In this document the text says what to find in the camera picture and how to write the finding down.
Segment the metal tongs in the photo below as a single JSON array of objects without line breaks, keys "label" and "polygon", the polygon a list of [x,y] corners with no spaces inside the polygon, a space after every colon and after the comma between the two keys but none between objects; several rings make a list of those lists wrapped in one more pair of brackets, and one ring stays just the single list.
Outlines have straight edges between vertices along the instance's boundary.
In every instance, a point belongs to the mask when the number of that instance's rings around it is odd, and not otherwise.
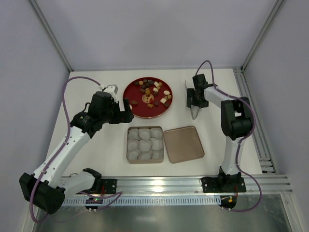
[{"label": "metal tongs", "polygon": [[192,91],[190,88],[188,88],[186,80],[184,81],[184,86],[186,91],[186,107],[189,108],[191,118],[193,121],[195,121],[199,114],[200,107],[192,105],[192,97],[189,95],[190,93],[192,93]]}]

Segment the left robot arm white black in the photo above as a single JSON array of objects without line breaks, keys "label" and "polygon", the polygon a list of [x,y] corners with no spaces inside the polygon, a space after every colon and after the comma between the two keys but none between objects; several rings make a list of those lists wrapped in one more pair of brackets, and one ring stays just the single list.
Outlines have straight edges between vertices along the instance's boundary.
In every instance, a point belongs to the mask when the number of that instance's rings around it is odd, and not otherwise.
[{"label": "left robot arm white black", "polygon": [[19,183],[30,208],[36,206],[51,215],[72,195],[82,191],[100,191],[102,175],[91,168],[85,168],[67,180],[62,179],[62,175],[104,124],[129,123],[133,120],[129,100],[124,98],[123,103],[124,111],[120,111],[119,102],[111,93],[97,91],[88,104],[88,110],[79,112],[69,122],[68,132],[54,152],[32,174],[22,174]]}]

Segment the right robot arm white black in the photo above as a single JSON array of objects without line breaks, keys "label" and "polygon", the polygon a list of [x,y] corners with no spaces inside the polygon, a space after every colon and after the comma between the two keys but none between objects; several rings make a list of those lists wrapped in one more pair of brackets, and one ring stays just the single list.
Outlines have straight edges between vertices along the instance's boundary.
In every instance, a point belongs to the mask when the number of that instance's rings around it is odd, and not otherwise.
[{"label": "right robot arm white black", "polygon": [[206,108],[209,103],[221,109],[221,130],[226,137],[224,160],[216,177],[201,179],[204,193],[246,192],[244,178],[237,162],[241,159],[243,143],[254,126],[250,100],[231,97],[206,81],[204,74],[193,78],[193,88],[187,88],[186,106]]}]

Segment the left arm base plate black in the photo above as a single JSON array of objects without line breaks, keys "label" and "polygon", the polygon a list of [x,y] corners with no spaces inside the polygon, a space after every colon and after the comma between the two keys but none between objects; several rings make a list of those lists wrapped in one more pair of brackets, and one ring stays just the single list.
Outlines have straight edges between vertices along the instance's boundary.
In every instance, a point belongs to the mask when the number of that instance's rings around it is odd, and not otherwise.
[{"label": "left arm base plate black", "polygon": [[102,179],[101,180],[101,187],[100,187],[100,194],[101,195],[113,195],[116,193],[117,190],[117,179]]}]

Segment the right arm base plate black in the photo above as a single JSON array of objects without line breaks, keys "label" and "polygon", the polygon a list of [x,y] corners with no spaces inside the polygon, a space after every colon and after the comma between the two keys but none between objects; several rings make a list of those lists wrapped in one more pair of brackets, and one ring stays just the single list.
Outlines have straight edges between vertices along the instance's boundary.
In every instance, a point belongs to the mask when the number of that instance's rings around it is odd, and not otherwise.
[{"label": "right arm base plate black", "polygon": [[203,177],[201,185],[204,193],[232,193],[246,192],[246,186],[243,177],[223,178],[223,177]]}]

